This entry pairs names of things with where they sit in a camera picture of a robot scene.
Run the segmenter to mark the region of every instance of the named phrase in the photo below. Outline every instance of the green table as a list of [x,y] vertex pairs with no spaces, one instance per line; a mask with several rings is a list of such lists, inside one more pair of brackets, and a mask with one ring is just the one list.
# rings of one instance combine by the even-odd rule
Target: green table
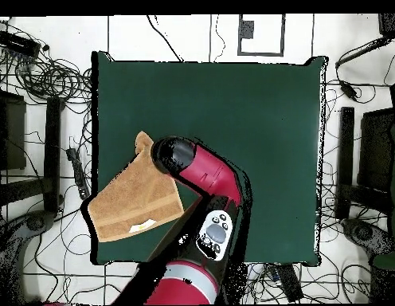
[[[307,65],[110,61],[98,53],[93,60],[97,191],[134,158],[140,131],[154,140],[198,137],[250,178],[245,261],[315,263],[320,82],[326,62],[324,57]],[[184,186],[178,189],[187,208],[197,196]],[[97,261],[145,261],[172,224],[99,243]]]

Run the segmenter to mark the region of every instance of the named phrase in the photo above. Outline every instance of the control panel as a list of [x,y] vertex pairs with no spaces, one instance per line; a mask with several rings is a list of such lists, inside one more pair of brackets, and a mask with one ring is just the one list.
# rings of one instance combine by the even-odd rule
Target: control panel
[[232,219],[225,211],[211,211],[199,231],[196,246],[209,259],[221,261],[225,255],[232,230]]

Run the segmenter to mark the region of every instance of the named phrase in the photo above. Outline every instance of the white label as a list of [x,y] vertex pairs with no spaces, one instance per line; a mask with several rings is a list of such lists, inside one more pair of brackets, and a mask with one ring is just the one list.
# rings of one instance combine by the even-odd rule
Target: white label
[[154,225],[155,223],[156,223],[156,221],[154,221],[153,219],[148,219],[143,224],[137,224],[136,226],[132,226],[130,228],[130,233],[145,230],[145,229],[149,228],[150,226]]

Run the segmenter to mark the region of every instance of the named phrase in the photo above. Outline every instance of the black cable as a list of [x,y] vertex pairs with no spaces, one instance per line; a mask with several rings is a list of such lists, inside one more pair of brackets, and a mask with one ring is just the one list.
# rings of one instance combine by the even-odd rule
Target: black cable
[[41,268],[43,271],[45,271],[45,272],[48,273],[50,276],[52,276],[52,277],[54,277],[54,278],[56,279],[56,284],[54,285],[52,292],[48,295],[48,297],[47,297],[46,300],[45,300],[45,302],[47,302],[47,301],[49,301],[49,298],[51,297],[51,295],[55,292],[56,287],[59,285],[59,279],[57,278],[57,276],[54,275],[54,273],[51,273],[48,269],[45,269],[45,268],[39,263],[39,261],[37,260],[37,253],[38,253],[39,249],[41,248],[41,235],[42,235],[42,233],[39,235],[39,244],[37,245],[37,248],[36,248],[36,251],[35,251],[35,254],[34,254],[34,260],[35,260],[35,262],[36,262],[36,264],[37,264],[37,266],[38,266],[39,268]]
[[389,67],[388,67],[388,69],[387,69],[387,73],[385,74],[385,78],[383,79],[383,83],[384,83],[384,84],[386,84],[385,79],[386,79],[387,76],[389,75],[389,72],[390,72],[390,69],[391,69],[391,67],[392,67],[392,63],[393,63],[394,59],[395,59],[395,54],[394,54],[393,57],[392,57],[392,60],[391,60],[391,62],[390,62],[390,64],[389,64]]
[[219,21],[219,17],[220,17],[220,14],[217,15],[217,20],[216,20],[216,25],[215,25],[214,30],[215,30],[217,36],[223,41],[223,49],[221,50],[220,55],[217,55],[217,56],[214,58],[214,61],[213,61],[213,62],[216,62],[217,58],[218,58],[218,57],[221,57],[221,56],[223,55],[223,52],[225,51],[225,48],[226,48],[225,40],[223,40],[223,37],[221,37],[220,34],[219,34],[219,32],[217,32],[217,23],[218,23],[218,21]]
[[174,49],[172,48],[172,46],[170,45],[170,43],[168,42],[168,40],[166,39],[166,37],[164,37],[163,34],[162,34],[161,32],[159,32],[159,30],[157,30],[157,29],[155,28],[154,25],[152,25],[152,21],[150,20],[150,16],[149,16],[149,15],[147,15],[147,19],[148,19],[148,22],[150,23],[152,29],[153,29],[156,33],[158,33],[158,34],[161,36],[161,38],[162,38],[163,40],[165,40],[166,44],[168,45],[168,47],[170,48],[170,50],[172,51],[172,53],[176,56],[176,58],[178,59],[178,61],[179,61],[179,62],[183,62],[183,59],[181,59],[180,56],[176,54],[176,52],[174,51]]
[[[352,304],[352,301],[350,300],[350,298],[349,298],[348,295],[347,295],[347,293],[349,292],[349,290],[347,290],[346,287],[345,287],[345,282],[344,282],[344,279],[345,279],[345,278],[344,278],[344,274],[345,274],[345,271],[346,271],[347,269],[352,268],[352,267],[358,267],[358,268],[360,268],[360,269],[364,269],[364,270],[367,271],[368,273],[371,273],[370,270],[368,270],[365,266],[360,265],[360,264],[350,264],[350,265],[347,265],[347,266],[342,270],[342,272],[341,272],[341,274],[340,274],[342,290],[343,290],[343,293],[344,293],[344,295],[345,295],[346,300],[347,300],[350,304]],[[356,288],[356,289],[357,289],[360,293],[364,294],[365,296],[368,296],[368,295],[366,295],[365,292],[362,291],[361,289],[358,289],[358,288]]]
[[105,288],[106,286],[110,286],[110,287],[114,288],[114,290],[116,290],[117,292],[121,293],[121,290],[119,288],[117,288],[116,286],[114,286],[113,284],[106,284],[106,285],[101,285],[99,288],[94,288],[94,289],[91,289],[91,290],[83,290],[83,291],[76,292],[74,294],[74,296],[72,297],[72,299],[70,299],[69,303],[71,304],[73,299],[80,293],[89,293],[89,292],[98,291],[98,290],[101,290],[102,288]]

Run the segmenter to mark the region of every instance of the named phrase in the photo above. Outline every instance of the tan cloth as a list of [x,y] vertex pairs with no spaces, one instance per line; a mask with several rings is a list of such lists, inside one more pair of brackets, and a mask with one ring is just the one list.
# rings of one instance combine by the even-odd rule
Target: tan cloth
[[88,204],[100,242],[134,236],[182,216],[175,181],[152,163],[152,144],[141,131],[135,140],[137,157]]

